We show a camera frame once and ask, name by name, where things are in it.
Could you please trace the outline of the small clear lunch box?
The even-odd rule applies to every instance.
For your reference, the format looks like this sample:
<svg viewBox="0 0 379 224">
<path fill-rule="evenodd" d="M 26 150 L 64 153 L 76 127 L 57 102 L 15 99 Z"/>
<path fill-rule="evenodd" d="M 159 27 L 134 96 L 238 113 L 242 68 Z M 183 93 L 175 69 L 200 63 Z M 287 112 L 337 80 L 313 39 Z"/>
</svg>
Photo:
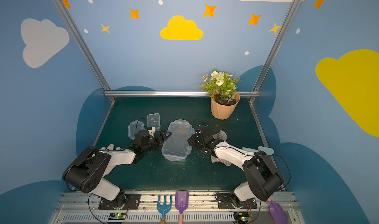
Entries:
<svg viewBox="0 0 379 224">
<path fill-rule="evenodd" d="M 147 126 L 154 127 L 156 131 L 160 131 L 161 129 L 160 114 L 159 113 L 148 114 Z"/>
</svg>

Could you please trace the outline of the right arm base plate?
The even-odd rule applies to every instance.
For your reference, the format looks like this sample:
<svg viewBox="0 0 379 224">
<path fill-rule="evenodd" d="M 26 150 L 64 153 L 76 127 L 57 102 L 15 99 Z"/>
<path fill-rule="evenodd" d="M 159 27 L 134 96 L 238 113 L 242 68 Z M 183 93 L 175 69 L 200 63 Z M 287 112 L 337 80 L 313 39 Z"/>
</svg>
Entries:
<svg viewBox="0 0 379 224">
<path fill-rule="evenodd" d="M 240 201 L 234 194 L 215 193 L 215 198 L 219 209 L 257 209 L 257 201 L 253 197 L 246 201 Z"/>
</svg>

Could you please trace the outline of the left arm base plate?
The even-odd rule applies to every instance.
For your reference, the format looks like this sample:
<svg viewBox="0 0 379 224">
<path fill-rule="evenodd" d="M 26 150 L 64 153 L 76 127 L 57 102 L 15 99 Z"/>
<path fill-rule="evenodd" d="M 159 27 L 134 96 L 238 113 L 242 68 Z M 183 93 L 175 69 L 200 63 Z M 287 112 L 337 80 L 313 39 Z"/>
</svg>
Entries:
<svg viewBox="0 0 379 224">
<path fill-rule="evenodd" d="M 99 210 L 137 210 L 140 203 L 140 194 L 121 193 L 114 200 L 101 198 Z"/>
</svg>

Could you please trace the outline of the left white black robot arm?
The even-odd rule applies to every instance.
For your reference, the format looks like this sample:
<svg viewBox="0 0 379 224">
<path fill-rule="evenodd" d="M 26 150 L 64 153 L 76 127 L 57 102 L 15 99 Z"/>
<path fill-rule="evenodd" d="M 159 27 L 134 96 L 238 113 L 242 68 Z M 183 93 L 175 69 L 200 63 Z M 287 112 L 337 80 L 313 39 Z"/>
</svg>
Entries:
<svg viewBox="0 0 379 224">
<path fill-rule="evenodd" d="M 83 193 L 91 193 L 121 206 L 124 191 L 104 177 L 106 171 L 118 165 L 138 163 L 144 155 L 160 151 L 163 143 L 172 135 L 168 131 L 155 131 L 152 127 L 140 130 L 133 145 L 121 150 L 101 150 L 87 147 L 64 171 L 62 179 Z"/>
</svg>

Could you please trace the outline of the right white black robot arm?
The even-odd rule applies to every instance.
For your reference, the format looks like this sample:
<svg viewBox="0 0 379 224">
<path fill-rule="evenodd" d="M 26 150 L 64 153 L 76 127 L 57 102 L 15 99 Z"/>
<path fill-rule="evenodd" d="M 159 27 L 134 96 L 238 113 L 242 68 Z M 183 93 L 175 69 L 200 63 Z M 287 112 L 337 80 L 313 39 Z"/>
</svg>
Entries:
<svg viewBox="0 0 379 224">
<path fill-rule="evenodd" d="M 227 134 L 220 131 L 211 135 L 206 125 L 195 128 L 188 139 L 189 145 L 211 155 L 211 162 L 221 162 L 226 166 L 235 165 L 246 177 L 246 182 L 231 191 L 231 199 L 239 205 L 251 198 L 268 201 L 284 183 L 272 159 L 264 151 L 249 152 L 227 143 Z"/>
</svg>

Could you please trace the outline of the small lunch box lid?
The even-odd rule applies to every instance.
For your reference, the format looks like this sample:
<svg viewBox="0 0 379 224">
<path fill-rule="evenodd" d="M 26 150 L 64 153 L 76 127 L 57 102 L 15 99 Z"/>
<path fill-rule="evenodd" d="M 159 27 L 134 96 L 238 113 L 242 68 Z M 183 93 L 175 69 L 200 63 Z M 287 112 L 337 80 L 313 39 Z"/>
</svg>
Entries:
<svg viewBox="0 0 379 224">
<path fill-rule="evenodd" d="M 135 120 L 128 126 L 128 137 L 132 140 L 135 139 L 135 135 L 145 129 L 145 124 L 140 120 Z"/>
</svg>

